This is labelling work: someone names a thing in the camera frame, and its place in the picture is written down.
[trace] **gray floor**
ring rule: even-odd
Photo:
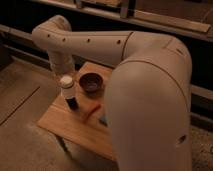
[[[0,171],[117,171],[116,163],[67,142],[69,158],[36,126],[58,93],[51,73],[32,64],[16,60],[0,72]],[[213,134],[191,128],[193,170],[212,171]]]

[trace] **small bottle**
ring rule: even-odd
[[[75,98],[74,79],[70,75],[63,75],[60,79],[61,93],[72,110],[78,109]]]

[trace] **wooden tabletop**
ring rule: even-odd
[[[78,84],[79,78],[88,72],[98,73],[104,80],[102,89],[91,95],[86,94]],[[112,69],[110,68],[86,62],[76,76],[76,99],[79,103],[79,109],[72,111],[64,98],[58,95],[38,121],[38,125],[53,134],[115,161],[116,157],[112,149],[108,129],[99,122],[100,116],[104,114],[104,87],[111,72]],[[100,103],[101,108],[85,120],[87,111],[95,103]]]

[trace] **bowl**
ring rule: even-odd
[[[86,73],[81,76],[79,85],[87,93],[94,93],[101,89],[103,78],[97,73]]]

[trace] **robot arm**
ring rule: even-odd
[[[163,34],[71,32],[55,16],[32,37],[47,51],[52,70],[73,69],[71,55],[115,67],[105,109],[121,171],[190,171],[191,58],[176,38]]]

